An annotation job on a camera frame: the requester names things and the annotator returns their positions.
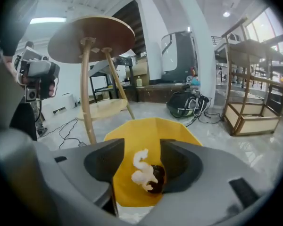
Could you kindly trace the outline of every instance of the wooden table leg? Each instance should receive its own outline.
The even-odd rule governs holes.
[[[121,94],[121,97],[122,97],[123,99],[125,99],[125,100],[128,101],[127,96],[126,96],[126,94],[125,94],[125,92],[124,92],[124,89],[123,89],[121,83],[119,82],[118,75],[117,75],[117,72],[116,72],[116,70],[115,70],[115,67],[114,67],[114,64],[113,64],[111,55],[110,55],[111,48],[103,48],[103,49],[102,49],[102,52],[106,55],[106,59],[107,59],[108,64],[109,64],[110,71],[111,71],[111,73],[112,73],[112,76],[113,76],[113,78],[114,78],[116,84],[117,84],[117,87],[118,87],[118,89],[119,89],[119,92],[120,92],[120,94]],[[127,104],[127,109],[128,109],[128,111],[129,111],[129,113],[130,113],[132,119],[135,119],[135,117],[134,117],[134,115],[133,115],[133,112],[132,112],[132,110],[131,110],[131,107],[130,107],[130,105],[129,105],[129,102],[128,102],[128,104]]]
[[[89,94],[88,94],[88,63],[89,53],[93,42],[90,39],[84,41],[83,59],[81,67],[81,103],[84,116],[84,124],[87,135],[91,144],[96,143],[96,138],[92,126],[92,119],[89,109]]]

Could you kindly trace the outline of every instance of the gray machine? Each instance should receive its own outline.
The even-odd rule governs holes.
[[[130,225],[116,217],[112,186],[124,140],[51,152],[25,133],[9,129],[24,91],[4,69],[0,65],[1,80],[7,84],[0,88],[0,111],[5,110],[0,114],[0,172],[15,195],[47,224]],[[164,196],[138,225],[240,224],[272,189],[230,153],[167,138],[160,144],[167,178]]]
[[[165,82],[186,82],[192,69],[198,71],[196,48],[192,32],[174,32],[161,39],[161,56]]]

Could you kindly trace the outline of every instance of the wooden cart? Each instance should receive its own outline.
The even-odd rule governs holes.
[[[283,109],[283,84],[272,81],[272,61],[283,62],[283,55],[269,46],[246,38],[243,23],[246,19],[240,20],[231,29],[222,35],[226,40],[224,56],[227,58],[229,66],[229,79],[227,87],[227,96],[222,119],[226,119],[230,127],[231,136],[257,135],[264,133],[274,133],[281,117]],[[242,30],[244,41],[236,44],[229,43],[227,35],[233,30],[240,28]],[[270,79],[251,75],[251,65],[259,64],[265,59]],[[243,73],[233,73],[232,64],[243,67]],[[232,102],[231,89],[232,77],[237,76],[246,81],[246,88],[243,102]],[[248,103],[250,81],[260,81],[267,83],[268,96],[260,100],[259,103]],[[280,112],[277,113],[270,106],[268,101],[271,98],[272,90],[278,89],[282,92]]]

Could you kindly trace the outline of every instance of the white pillar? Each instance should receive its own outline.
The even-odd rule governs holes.
[[[153,0],[136,1],[141,15],[150,80],[158,80],[162,75],[161,39],[168,31]]]
[[[196,0],[179,0],[188,18],[195,39],[200,91],[212,98],[214,105],[216,90],[216,61],[211,32]]]

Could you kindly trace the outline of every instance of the camera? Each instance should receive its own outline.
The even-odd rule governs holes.
[[[21,56],[17,56],[15,68],[17,70],[17,82],[25,88],[22,103],[50,97],[49,87],[55,79],[58,79],[60,71],[60,67],[57,64],[50,62],[47,56],[43,56],[36,50],[26,47],[24,53]],[[25,76],[29,83],[22,84],[21,76]]]

